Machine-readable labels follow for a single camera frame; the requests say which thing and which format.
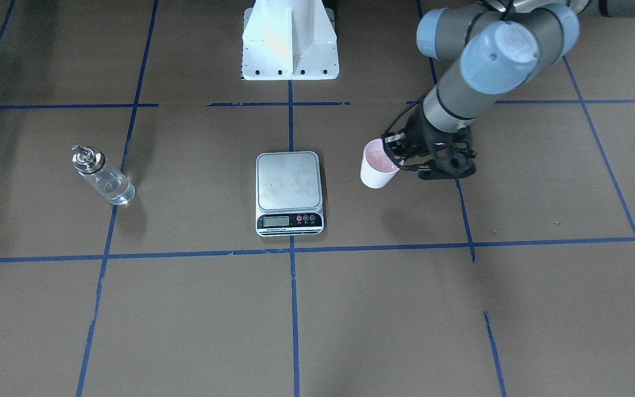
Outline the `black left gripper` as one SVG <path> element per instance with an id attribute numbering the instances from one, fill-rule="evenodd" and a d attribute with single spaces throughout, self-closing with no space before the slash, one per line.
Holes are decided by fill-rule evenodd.
<path id="1" fill-rule="evenodd" d="M 469 126 L 444 132 L 432 126 L 421 105 L 401 111 L 381 135 L 386 155 L 418 178 L 462 179 L 476 173 L 476 151 Z"/>

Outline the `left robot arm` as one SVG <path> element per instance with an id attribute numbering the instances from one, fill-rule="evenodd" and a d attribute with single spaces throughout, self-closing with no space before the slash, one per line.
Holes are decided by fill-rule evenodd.
<path id="1" fill-rule="evenodd" d="M 403 169 L 425 180 L 471 176 L 471 124 L 560 61 L 578 41 L 582 16 L 635 18 L 635 1 L 478 1 L 428 11 L 417 27 L 417 48 L 451 66 L 406 108 L 405 126 L 386 128 L 380 148 L 365 157 L 386 173 Z"/>

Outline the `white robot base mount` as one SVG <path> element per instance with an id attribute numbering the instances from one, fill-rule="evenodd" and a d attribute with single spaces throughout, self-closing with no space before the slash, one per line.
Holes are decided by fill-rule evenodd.
<path id="1" fill-rule="evenodd" d="M 337 79 L 336 10 L 335 1 L 254 2 L 244 10 L 242 79 Z"/>

